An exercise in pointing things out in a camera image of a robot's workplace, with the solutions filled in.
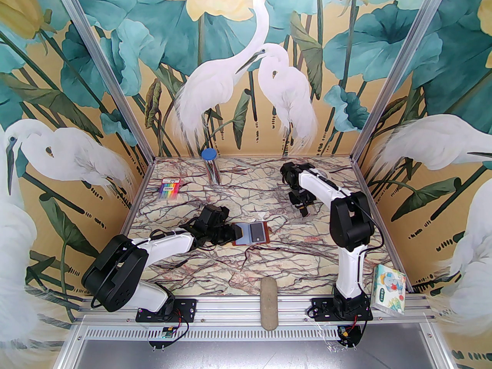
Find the printed tissue pack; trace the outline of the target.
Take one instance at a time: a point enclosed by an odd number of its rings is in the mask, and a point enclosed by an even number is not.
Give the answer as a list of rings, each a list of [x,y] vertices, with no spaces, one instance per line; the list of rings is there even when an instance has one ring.
[[[406,274],[383,264],[374,268],[371,308],[390,316],[405,313]]]

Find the small circuit board mount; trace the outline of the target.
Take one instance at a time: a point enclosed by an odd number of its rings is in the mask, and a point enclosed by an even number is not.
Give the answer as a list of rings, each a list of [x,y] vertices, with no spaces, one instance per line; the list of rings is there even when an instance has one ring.
[[[355,348],[360,343],[366,326],[339,326],[337,333],[339,336],[339,344],[346,348]]]
[[[178,326],[167,326],[162,329],[158,336],[149,340],[149,345],[153,351],[163,350],[179,341],[181,337],[182,334]]]

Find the clear tube with blue lid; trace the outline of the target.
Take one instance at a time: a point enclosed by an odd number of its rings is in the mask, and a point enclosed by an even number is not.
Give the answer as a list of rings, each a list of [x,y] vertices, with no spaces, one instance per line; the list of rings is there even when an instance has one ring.
[[[216,165],[216,160],[218,158],[217,151],[213,148],[206,148],[202,150],[201,156],[206,167],[209,182],[212,185],[221,185],[220,172]]]

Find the brown leather card holder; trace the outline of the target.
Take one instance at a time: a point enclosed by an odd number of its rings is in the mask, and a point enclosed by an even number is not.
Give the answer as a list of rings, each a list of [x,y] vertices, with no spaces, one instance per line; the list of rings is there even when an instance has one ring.
[[[269,227],[267,225],[267,222],[264,221],[264,227],[265,227],[265,232],[267,236],[267,241],[262,244],[269,244]],[[242,245],[234,245],[234,246],[252,246],[252,245],[258,245],[258,244],[253,244],[251,242],[251,236],[250,236],[250,231],[249,231],[249,225],[251,223],[235,223],[241,225],[241,228],[243,230],[242,233],[236,233],[236,239],[242,237],[243,238],[243,244]]]

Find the perforated metal tray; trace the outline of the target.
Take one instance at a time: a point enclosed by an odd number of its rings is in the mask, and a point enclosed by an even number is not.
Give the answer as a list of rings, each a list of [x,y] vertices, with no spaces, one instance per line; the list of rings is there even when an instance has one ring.
[[[455,369],[434,332],[418,324],[368,325],[353,349],[325,341],[147,341],[76,338],[54,369]]]

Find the beige oblong pad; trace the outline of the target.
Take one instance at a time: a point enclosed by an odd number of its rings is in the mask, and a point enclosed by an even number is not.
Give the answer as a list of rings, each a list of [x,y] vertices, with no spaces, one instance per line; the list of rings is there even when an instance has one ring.
[[[262,278],[260,283],[260,321],[266,331],[278,327],[278,285],[271,276]]]

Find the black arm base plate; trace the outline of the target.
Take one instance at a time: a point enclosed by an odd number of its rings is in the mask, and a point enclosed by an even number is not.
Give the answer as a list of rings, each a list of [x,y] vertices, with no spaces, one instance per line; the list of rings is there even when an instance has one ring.
[[[307,315],[316,322],[373,321],[370,300],[365,296],[352,299],[320,297],[311,299]]]
[[[157,312],[138,309],[137,323],[178,323],[194,322],[197,300],[170,297]]]

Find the pack of coloured pens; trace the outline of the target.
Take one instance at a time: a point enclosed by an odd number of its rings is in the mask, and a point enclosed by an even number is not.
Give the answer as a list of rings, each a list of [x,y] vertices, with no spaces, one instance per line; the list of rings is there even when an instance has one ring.
[[[158,190],[158,199],[165,201],[176,200],[179,195],[181,178],[163,178],[161,179]]]

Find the aluminium front rail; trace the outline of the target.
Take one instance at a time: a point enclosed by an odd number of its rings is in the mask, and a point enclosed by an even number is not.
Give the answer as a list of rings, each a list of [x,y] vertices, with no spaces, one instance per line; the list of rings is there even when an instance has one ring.
[[[259,325],[259,296],[196,296],[194,313],[195,325]],[[280,325],[299,325],[308,321],[307,310],[312,300],[326,301],[327,296],[280,295],[278,297],[278,321]],[[409,294],[405,300],[403,315],[392,316],[379,309],[371,309],[373,323],[425,323],[436,322],[436,314],[429,305],[425,295]],[[120,309],[107,312],[105,309],[91,309],[84,303],[76,314],[75,323],[115,322],[127,324],[135,321],[137,309]]]

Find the aluminium frame post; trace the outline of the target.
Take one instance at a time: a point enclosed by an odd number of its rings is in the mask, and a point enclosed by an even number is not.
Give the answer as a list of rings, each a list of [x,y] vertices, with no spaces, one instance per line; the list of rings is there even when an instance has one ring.
[[[133,114],[130,104],[128,103],[128,100],[126,99],[123,90],[117,81],[108,59],[100,47],[100,43],[96,38],[96,35],[86,17],[86,14],[84,13],[81,4],[79,3],[79,0],[61,0],[61,3],[65,7],[69,17],[72,19],[76,30],[79,32],[79,35],[91,55],[97,70],[100,72],[100,75],[107,86],[110,95],[113,97],[116,106],[121,111],[122,116],[130,128],[130,131],[134,134],[142,151],[143,157],[149,164],[153,163],[155,154]]]
[[[404,74],[411,63],[418,46],[424,38],[441,2],[442,0],[423,0],[411,28],[409,29],[408,35],[404,39],[403,45],[389,71],[388,77],[376,98],[374,107],[350,153],[350,161],[353,165],[358,162],[362,155],[362,151],[368,145],[371,134],[376,129],[379,119],[382,117],[386,105],[395,93],[397,86],[403,80]]]

